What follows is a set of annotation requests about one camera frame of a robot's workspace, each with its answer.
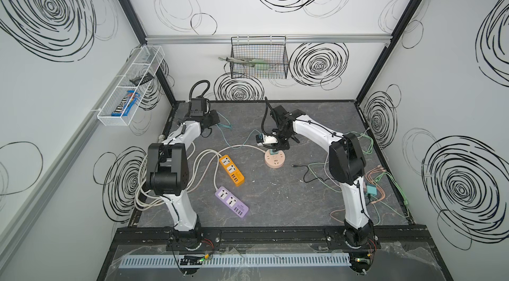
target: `wall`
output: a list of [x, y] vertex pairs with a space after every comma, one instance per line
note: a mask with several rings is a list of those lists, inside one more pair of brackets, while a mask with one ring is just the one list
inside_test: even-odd
[[[390, 34], [408, 1], [131, 0], [147, 35], [232, 36]], [[225, 62], [217, 58], [229, 56], [230, 48], [230, 45], [168, 46], [166, 61], [175, 68], [172, 76], [179, 81], [175, 86], [177, 100], [186, 100], [189, 87], [199, 78], [219, 80], [220, 84], [224, 80], [221, 75], [225, 73]], [[227, 99], [261, 100], [263, 96], [274, 100], [354, 99], [382, 48], [380, 43], [289, 44], [286, 78], [285, 75], [267, 78], [267, 71], [250, 70], [228, 82], [235, 96]], [[274, 58], [270, 54], [263, 50], [245, 57], [271, 63], [283, 61], [282, 53]], [[225, 99], [218, 94], [215, 98]]]
[[1, 237], [138, 43], [117, 0], [0, 1]]
[[[0, 234], [138, 45], [117, 0], [1, 1]], [[97, 277], [169, 109], [154, 81], [129, 127], [98, 126], [0, 280]]]
[[509, 272], [508, 10], [431, 0], [361, 106], [455, 280]]

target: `orange power strip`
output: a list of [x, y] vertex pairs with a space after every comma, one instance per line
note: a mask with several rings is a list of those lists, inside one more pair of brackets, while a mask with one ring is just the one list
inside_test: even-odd
[[221, 156], [221, 165], [226, 170], [236, 187], [239, 187], [244, 183], [244, 175], [240, 170], [233, 164], [232, 159], [228, 155]]

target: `marble surface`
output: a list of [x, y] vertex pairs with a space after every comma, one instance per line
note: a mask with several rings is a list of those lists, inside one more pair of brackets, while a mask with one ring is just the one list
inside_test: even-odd
[[[274, 103], [283, 105], [288, 111], [301, 109], [314, 120], [323, 125], [346, 133], [348, 131], [364, 131], [359, 114], [352, 102], [292, 102]], [[233, 129], [222, 129], [225, 138], [231, 145], [242, 144], [252, 130], [261, 130], [260, 125], [265, 110], [264, 103], [212, 103], [211, 108], [225, 116]], [[187, 111], [187, 104], [181, 104], [175, 115], [181, 118]], [[275, 123], [268, 115], [265, 122], [265, 130], [270, 131]], [[255, 134], [251, 134], [246, 144], [256, 145]], [[223, 154], [228, 154], [239, 170], [245, 176], [245, 183], [235, 187], [225, 170], [219, 166], [217, 171], [217, 187], [224, 186], [249, 207], [249, 213], [244, 218], [239, 218], [226, 207], [215, 195], [213, 176], [216, 161], [213, 161], [200, 186], [189, 194], [194, 211], [200, 218], [203, 227], [256, 227], [256, 226], [321, 226], [340, 225], [339, 222], [330, 218], [329, 213], [336, 209], [343, 209], [343, 197], [340, 192], [327, 188], [319, 180], [304, 183], [302, 176], [305, 167], [294, 168], [292, 164], [309, 164], [325, 161], [327, 152], [317, 144], [311, 142], [302, 135], [297, 135], [300, 144], [290, 140], [290, 150], [285, 151], [286, 161], [279, 169], [271, 169], [264, 163], [262, 152], [250, 148], [227, 149]], [[205, 149], [221, 150], [228, 145], [217, 126], [212, 128], [212, 134], [207, 138], [197, 138], [194, 141], [196, 152], [189, 159], [189, 170], [192, 171], [194, 158]], [[366, 148], [369, 144], [367, 139], [361, 139], [361, 146]], [[207, 155], [198, 170], [194, 185], [198, 183], [212, 154]], [[375, 152], [366, 155], [366, 171], [380, 164]], [[314, 170], [318, 176], [325, 177], [323, 166], [315, 165]], [[306, 181], [313, 179], [311, 173], [306, 175]], [[330, 180], [326, 183], [338, 189]], [[385, 190], [385, 203], [403, 213], [392, 191], [387, 178], [380, 182]], [[405, 218], [381, 203], [376, 204], [381, 217], [381, 225], [407, 225]], [[368, 213], [374, 223], [378, 222], [378, 215], [373, 205], [368, 205]], [[344, 212], [334, 214], [336, 218], [343, 219]], [[173, 221], [165, 206], [153, 207], [144, 211], [138, 223], [138, 227], [163, 227], [172, 226]]]

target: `power strip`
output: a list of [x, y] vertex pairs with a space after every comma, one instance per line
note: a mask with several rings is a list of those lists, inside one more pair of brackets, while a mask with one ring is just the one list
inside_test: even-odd
[[235, 183], [235, 186], [239, 187], [242, 185], [244, 183], [244, 175], [242, 175], [237, 166], [233, 164], [232, 159], [228, 155], [224, 155], [220, 158], [220, 161], [233, 183]]
[[233, 194], [223, 186], [217, 190], [215, 195], [240, 218], [243, 218], [249, 211], [249, 207], [247, 207], [237, 197], [233, 196]]

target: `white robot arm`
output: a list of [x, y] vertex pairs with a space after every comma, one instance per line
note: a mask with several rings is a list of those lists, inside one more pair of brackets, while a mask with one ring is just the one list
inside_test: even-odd
[[[294, 136], [301, 134], [328, 151], [330, 173], [340, 183], [343, 191], [346, 207], [345, 240], [351, 247], [365, 244], [368, 235], [372, 233], [373, 225], [367, 214], [363, 194], [366, 160], [357, 137], [352, 133], [335, 132], [300, 110], [287, 112], [282, 106], [272, 108], [268, 101], [266, 104], [267, 108], [270, 107], [270, 115], [276, 121], [277, 129], [273, 129], [271, 134], [266, 133], [262, 122], [262, 131], [265, 134], [262, 138], [274, 137], [277, 144], [269, 145], [257, 139], [259, 144], [275, 151], [288, 150], [288, 139], [293, 138], [298, 142]], [[186, 149], [204, 129], [217, 123], [217, 112], [209, 110], [208, 101], [202, 94], [198, 98], [190, 99], [189, 112], [179, 128], [162, 143], [151, 144], [148, 150], [147, 188], [162, 196], [175, 223], [174, 230], [189, 240], [200, 239], [201, 227], [187, 195], [189, 168]]]
[[[342, 133], [335, 132], [321, 125], [308, 115], [302, 115], [293, 121], [293, 129], [295, 133], [309, 138], [327, 152], [329, 152], [333, 142], [337, 142], [344, 137]], [[345, 221], [355, 229], [364, 227], [370, 219], [364, 203], [363, 184], [363, 176], [353, 180], [352, 185], [340, 181], [345, 201]]]
[[[266, 109], [262, 122], [264, 137], [257, 138], [258, 144], [276, 150], [288, 150], [288, 139], [297, 143], [296, 134], [301, 134], [318, 144], [329, 153], [329, 171], [339, 182], [345, 202], [345, 240], [351, 247], [359, 247], [367, 242], [373, 232], [373, 223], [367, 214], [364, 201], [364, 167], [366, 159], [360, 148], [357, 136], [343, 134], [321, 125], [301, 110], [286, 111], [283, 106], [272, 108], [266, 100]], [[267, 111], [276, 122], [272, 133], [265, 132], [264, 121]]]

